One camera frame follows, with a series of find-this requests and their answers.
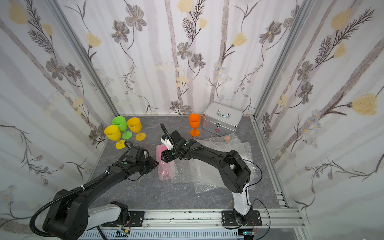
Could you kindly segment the pink glass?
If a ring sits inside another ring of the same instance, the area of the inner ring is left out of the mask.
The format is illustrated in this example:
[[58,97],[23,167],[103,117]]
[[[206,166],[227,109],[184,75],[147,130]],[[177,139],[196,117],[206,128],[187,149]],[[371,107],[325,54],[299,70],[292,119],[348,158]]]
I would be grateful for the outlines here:
[[162,152],[167,150],[165,145],[158,145],[156,147],[156,161],[159,162],[157,167],[159,179],[161,181],[165,180],[174,180],[175,176],[178,174],[178,170],[175,162],[166,163],[161,160]]

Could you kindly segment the orange glass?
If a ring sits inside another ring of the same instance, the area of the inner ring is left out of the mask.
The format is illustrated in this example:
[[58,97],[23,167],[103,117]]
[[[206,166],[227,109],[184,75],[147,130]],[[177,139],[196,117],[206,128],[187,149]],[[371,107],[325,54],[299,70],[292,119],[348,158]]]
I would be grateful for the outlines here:
[[190,135],[192,137],[198,137],[200,135],[200,131],[198,130],[198,127],[201,124],[201,116],[199,114],[189,115],[189,124],[192,128],[192,130],[190,131]]

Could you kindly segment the amber glass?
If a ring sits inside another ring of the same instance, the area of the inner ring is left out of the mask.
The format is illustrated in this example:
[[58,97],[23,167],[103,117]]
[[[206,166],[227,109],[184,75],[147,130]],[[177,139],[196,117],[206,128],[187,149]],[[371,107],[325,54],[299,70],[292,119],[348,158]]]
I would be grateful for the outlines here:
[[139,118],[130,118],[127,121],[127,126],[130,130],[136,133],[136,140],[143,141],[146,138],[146,134],[142,133],[142,123]]

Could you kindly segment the yellow glass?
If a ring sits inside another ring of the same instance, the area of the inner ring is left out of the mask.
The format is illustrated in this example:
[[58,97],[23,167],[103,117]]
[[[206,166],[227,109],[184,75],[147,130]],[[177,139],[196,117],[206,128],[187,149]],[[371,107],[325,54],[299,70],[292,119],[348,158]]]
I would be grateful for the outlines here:
[[118,150],[124,149],[125,146],[125,141],[121,140],[122,134],[118,126],[116,125],[111,125],[105,128],[104,134],[110,139],[111,141],[115,142],[115,147]]

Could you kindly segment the green plastic wine glass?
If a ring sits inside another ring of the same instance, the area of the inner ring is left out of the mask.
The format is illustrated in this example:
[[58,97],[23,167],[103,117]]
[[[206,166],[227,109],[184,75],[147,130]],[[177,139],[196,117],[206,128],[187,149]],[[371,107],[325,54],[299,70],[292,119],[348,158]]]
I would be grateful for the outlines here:
[[132,133],[127,131],[128,125],[125,117],[123,116],[118,116],[115,117],[112,120],[112,124],[117,126],[119,130],[122,132],[122,139],[123,140],[129,140],[132,137]]

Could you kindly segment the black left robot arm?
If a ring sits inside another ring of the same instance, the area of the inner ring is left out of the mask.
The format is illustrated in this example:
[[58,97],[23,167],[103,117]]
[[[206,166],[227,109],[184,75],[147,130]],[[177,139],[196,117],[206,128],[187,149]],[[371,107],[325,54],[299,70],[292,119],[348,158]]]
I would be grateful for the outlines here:
[[130,147],[106,171],[73,190],[61,190],[54,199],[35,213],[36,216],[48,210],[43,229],[40,231],[35,221],[30,228],[35,234],[44,237],[57,237],[62,240],[77,240],[85,231],[103,224],[126,226],[132,220],[128,206],[111,202],[105,206],[91,208],[92,203],[122,181],[138,173],[150,173],[159,163],[150,156],[149,151],[140,147]]

